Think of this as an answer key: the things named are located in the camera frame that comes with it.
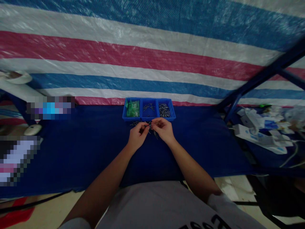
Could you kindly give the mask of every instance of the power strip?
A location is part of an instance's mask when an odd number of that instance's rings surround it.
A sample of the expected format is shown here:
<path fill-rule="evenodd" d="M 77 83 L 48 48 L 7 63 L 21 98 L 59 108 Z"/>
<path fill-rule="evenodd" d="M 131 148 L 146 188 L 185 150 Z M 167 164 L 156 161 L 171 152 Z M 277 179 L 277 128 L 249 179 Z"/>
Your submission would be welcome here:
<path fill-rule="evenodd" d="M 290 138 L 286 135 L 267 136 L 262 133 L 255 134 L 248 127 L 237 124 L 233 126 L 235 136 L 259 145 L 276 154 L 287 154 L 287 146 L 293 146 Z"/>

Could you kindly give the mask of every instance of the hand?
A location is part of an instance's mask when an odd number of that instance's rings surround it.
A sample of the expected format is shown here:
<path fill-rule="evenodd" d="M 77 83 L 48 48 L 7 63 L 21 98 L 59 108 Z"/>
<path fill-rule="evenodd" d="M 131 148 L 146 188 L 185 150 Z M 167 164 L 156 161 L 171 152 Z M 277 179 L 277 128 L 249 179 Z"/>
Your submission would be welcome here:
<path fill-rule="evenodd" d="M 139 122 L 134 128 L 130 130 L 129 140 L 126 147 L 133 153 L 143 145 L 144 140 L 148 134 L 149 126 L 146 122 Z"/>
<path fill-rule="evenodd" d="M 172 124 L 164 118 L 152 120 L 152 129 L 156 131 L 166 144 L 176 141 L 173 133 Z"/>

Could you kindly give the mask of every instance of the blue plastic bin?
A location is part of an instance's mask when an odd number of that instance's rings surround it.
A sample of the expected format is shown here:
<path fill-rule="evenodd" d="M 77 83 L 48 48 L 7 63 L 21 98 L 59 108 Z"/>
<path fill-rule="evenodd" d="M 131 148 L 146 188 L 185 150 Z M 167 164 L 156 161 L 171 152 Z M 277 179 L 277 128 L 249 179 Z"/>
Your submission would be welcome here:
<path fill-rule="evenodd" d="M 159 110 L 159 104 L 165 103 L 168 106 L 169 111 L 171 112 L 171 117 L 168 117 L 165 119 L 168 121 L 173 121 L 176 118 L 176 114 L 174 111 L 174 106 L 173 106 L 172 100 L 171 99 L 157 99 L 157 101 L 158 101 L 158 110 Z"/>
<path fill-rule="evenodd" d="M 130 102 L 130 100 L 133 101 L 139 101 L 140 104 L 140 115 L 139 117 L 127 117 L 126 113 L 127 113 L 127 107 L 126 107 L 126 103 Z M 124 121 L 141 121 L 141 115 L 142 115 L 142 102 L 141 102 L 141 98 L 126 98 L 125 99 L 125 104 L 124 104 L 124 109 L 123 109 L 123 115 L 122 118 L 124 119 Z"/>
<path fill-rule="evenodd" d="M 153 108 L 147 108 L 144 111 L 144 107 L 146 105 L 152 106 Z M 159 115 L 159 107 L 158 107 L 158 102 L 157 99 L 153 98 L 142 98 L 142 115 L 141 119 L 142 121 L 151 121 L 154 118 L 160 117 Z"/>
<path fill-rule="evenodd" d="M 127 107 L 126 102 L 131 101 L 140 101 L 140 117 L 127 117 Z M 125 105 L 123 109 L 123 115 L 122 118 L 124 121 L 151 121 L 154 118 L 159 118 L 159 103 L 165 103 L 169 111 L 171 112 L 171 117 L 165 118 L 168 121 L 173 121 L 176 118 L 176 114 L 174 111 L 174 106 L 171 99 L 155 99 L 155 98 L 126 98 L 125 99 Z M 147 108 L 145 111 L 143 108 L 147 105 L 151 104 L 153 106 L 153 110 L 151 108 Z"/>

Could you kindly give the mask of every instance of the gray shirt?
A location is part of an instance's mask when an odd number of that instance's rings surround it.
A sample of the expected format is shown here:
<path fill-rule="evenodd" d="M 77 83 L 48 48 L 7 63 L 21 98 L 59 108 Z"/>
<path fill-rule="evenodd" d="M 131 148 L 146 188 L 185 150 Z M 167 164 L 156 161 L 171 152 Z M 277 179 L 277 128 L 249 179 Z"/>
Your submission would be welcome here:
<path fill-rule="evenodd" d="M 82 218 L 60 229 L 90 229 Z M 102 228 L 222 228 L 261 229 L 251 216 L 226 195 L 209 197 L 205 204 L 177 181 L 135 184 L 121 189 L 112 200 L 97 229 Z"/>

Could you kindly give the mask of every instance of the forearm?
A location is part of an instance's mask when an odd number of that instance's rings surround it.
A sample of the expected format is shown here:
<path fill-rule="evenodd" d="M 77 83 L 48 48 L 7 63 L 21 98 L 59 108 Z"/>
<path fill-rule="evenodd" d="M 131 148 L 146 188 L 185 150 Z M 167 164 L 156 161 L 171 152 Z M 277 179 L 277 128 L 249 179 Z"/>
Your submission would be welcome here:
<path fill-rule="evenodd" d="M 211 176 L 186 152 L 176 141 L 168 143 L 179 168 L 192 192 L 202 201 L 207 202 L 211 194 L 222 192 Z"/>
<path fill-rule="evenodd" d="M 86 189 L 63 224 L 82 217 L 95 228 L 116 194 L 127 165 L 134 152 L 126 146 Z"/>

